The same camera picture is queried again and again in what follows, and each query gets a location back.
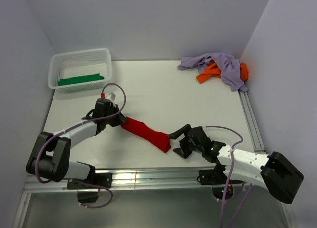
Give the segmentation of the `red t-shirt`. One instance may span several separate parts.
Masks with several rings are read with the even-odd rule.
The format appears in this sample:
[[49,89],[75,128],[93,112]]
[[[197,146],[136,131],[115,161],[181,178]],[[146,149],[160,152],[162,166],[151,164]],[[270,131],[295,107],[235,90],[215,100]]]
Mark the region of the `red t-shirt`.
[[167,153],[171,149],[170,138],[166,133],[154,131],[141,121],[127,117],[127,122],[121,125],[121,127],[124,130],[150,142],[164,153]]

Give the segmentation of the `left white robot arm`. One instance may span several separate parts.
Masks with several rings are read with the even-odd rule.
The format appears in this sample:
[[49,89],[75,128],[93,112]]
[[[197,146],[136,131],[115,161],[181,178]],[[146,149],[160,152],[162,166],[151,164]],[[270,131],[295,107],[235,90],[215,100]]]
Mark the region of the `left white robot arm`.
[[41,132],[26,165],[28,174],[42,183],[78,180],[85,188],[96,184],[96,168],[83,162],[72,162],[70,152],[84,140],[98,135],[107,125],[116,127],[127,122],[118,105],[109,110],[91,109],[80,123],[59,132]]

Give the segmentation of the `white plastic basket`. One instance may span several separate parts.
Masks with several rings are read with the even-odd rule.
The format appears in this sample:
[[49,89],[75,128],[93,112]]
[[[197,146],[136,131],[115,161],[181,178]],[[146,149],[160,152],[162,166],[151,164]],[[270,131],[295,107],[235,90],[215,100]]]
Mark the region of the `white plastic basket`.
[[[60,79],[100,74],[104,80],[58,86]],[[93,90],[112,80],[112,60],[109,49],[98,48],[60,53],[52,56],[48,71],[48,87],[62,93]]]

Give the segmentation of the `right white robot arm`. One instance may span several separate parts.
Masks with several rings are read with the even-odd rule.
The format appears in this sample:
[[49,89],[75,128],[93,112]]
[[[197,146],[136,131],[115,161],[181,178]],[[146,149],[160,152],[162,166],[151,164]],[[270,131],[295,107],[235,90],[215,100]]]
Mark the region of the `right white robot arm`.
[[259,154],[237,149],[226,143],[211,140],[201,126],[185,125],[169,134],[172,140],[183,135],[174,152],[186,159],[199,153],[214,164],[212,169],[199,171],[200,185],[228,185],[250,183],[262,187],[278,201],[292,204],[303,180],[303,174],[282,154]]

